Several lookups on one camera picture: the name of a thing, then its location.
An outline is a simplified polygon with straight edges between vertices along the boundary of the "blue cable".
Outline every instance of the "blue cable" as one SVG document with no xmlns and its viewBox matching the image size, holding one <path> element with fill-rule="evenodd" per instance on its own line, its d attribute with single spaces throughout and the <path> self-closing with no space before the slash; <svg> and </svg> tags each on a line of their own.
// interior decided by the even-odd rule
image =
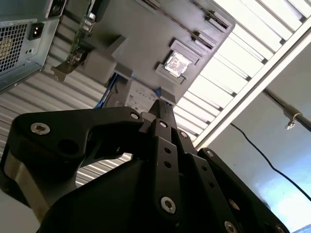
<svg viewBox="0 0 311 233">
<path fill-rule="evenodd" d="M 103 94 L 103 97 L 99 100 L 98 104 L 94 107 L 94 109 L 99 109 L 102 108 L 103 105 L 106 103 L 108 96 L 114 86 L 114 84 L 116 83 L 117 79 L 118 79 L 119 75 L 117 73 L 114 73 L 109 81 L 108 87 L 105 91 L 105 93 Z"/>
</svg>

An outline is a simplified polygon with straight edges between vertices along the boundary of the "bolt head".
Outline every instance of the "bolt head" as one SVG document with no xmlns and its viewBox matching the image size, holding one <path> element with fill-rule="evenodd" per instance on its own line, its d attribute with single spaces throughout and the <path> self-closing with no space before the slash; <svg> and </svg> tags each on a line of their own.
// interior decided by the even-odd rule
<svg viewBox="0 0 311 233">
<path fill-rule="evenodd" d="M 278 232 L 284 233 L 283 229 L 280 226 L 277 225 L 276 228 L 277 228 Z"/>
<path fill-rule="evenodd" d="M 227 230 L 228 233 L 238 233 L 235 226 L 231 222 L 228 222 L 228 221 L 225 222 L 225 229 Z"/>
<path fill-rule="evenodd" d="M 30 126 L 30 130 L 37 135 L 46 135 L 51 131 L 49 126 L 44 123 L 34 123 Z"/>
<path fill-rule="evenodd" d="M 180 134 L 183 136 L 183 138 L 187 138 L 188 137 L 188 135 L 185 132 L 181 131 Z"/>
<path fill-rule="evenodd" d="M 173 215 L 176 212 L 175 203 L 169 197 L 161 198 L 161 207 L 165 212 L 167 212 L 170 215 Z"/>
<path fill-rule="evenodd" d="M 213 153 L 212 153 L 212 152 L 210 152 L 209 150 L 207 150 L 206 152 L 207 152 L 207 154 L 209 155 L 209 157 L 211 157 L 211 158 L 213 158 L 213 157 L 214 157 Z"/>
<path fill-rule="evenodd" d="M 136 113 L 131 113 L 131 117 L 134 119 L 139 119 L 139 116 Z"/>
<path fill-rule="evenodd" d="M 165 124 L 163 121 L 160 121 L 160 125 L 164 128 L 167 128 L 167 124 Z"/>
</svg>

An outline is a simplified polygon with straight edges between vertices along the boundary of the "power supply unit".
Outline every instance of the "power supply unit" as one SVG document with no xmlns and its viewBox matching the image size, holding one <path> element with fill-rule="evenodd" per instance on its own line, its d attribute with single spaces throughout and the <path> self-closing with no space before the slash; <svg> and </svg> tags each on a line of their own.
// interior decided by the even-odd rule
<svg viewBox="0 0 311 233">
<path fill-rule="evenodd" d="M 0 1 L 0 93 L 43 68 L 66 1 Z"/>
</svg>

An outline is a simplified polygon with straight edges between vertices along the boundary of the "screw hole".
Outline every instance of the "screw hole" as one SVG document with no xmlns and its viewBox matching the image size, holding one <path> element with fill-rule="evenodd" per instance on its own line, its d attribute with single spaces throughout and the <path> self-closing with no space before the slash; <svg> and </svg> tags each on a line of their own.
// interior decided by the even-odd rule
<svg viewBox="0 0 311 233">
<path fill-rule="evenodd" d="M 62 139 L 58 142 L 58 149 L 65 154 L 75 154 L 79 150 L 78 144 L 69 139 Z"/>
<path fill-rule="evenodd" d="M 171 204 L 171 202 L 168 201 L 168 200 L 165 201 L 165 205 L 166 205 L 169 209 L 172 208 L 172 204 Z"/>
<path fill-rule="evenodd" d="M 231 227 L 231 226 L 228 226 L 228 228 L 229 228 L 229 230 L 230 230 L 231 232 L 234 232 L 234 229 L 233 229 L 233 227 Z"/>
<path fill-rule="evenodd" d="M 210 186 L 211 188 L 215 188 L 215 185 L 214 185 L 213 182 L 208 182 L 208 184 L 209 184 L 209 186 Z"/>
<path fill-rule="evenodd" d="M 171 153 L 171 150 L 170 150 L 170 149 L 168 149 L 168 148 L 164 148 L 164 150 L 165 150 L 165 152 L 166 152 L 166 153 L 168 153 L 168 154 L 170 154 L 170 153 Z"/>
<path fill-rule="evenodd" d="M 35 129 L 38 130 L 38 131 L 45 131 L 46 130 L 46 128 L 43 125 L 37 125 L 35 127 Z"/>
<path fill-rule="evenodd" d="M 171 165 L 169 162 L 167 162 L 167 161 L 164 162 L 164 165 L 165 165 L 167 168 L 171 168 L 171 167 L 172 167 L 172 165 Z"/>
</svg>

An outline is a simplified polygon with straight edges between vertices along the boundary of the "ventilation grille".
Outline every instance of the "ventilation grille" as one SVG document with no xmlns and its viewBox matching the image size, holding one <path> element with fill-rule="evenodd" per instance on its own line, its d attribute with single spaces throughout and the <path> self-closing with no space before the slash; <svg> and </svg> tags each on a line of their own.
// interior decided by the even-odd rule
<svg viewBox="0 0 311 233">
<path fill-rule="evenodd" d="M 27 24 L 0 28 L 0 75 L 17 64 Z"/>
</svg>

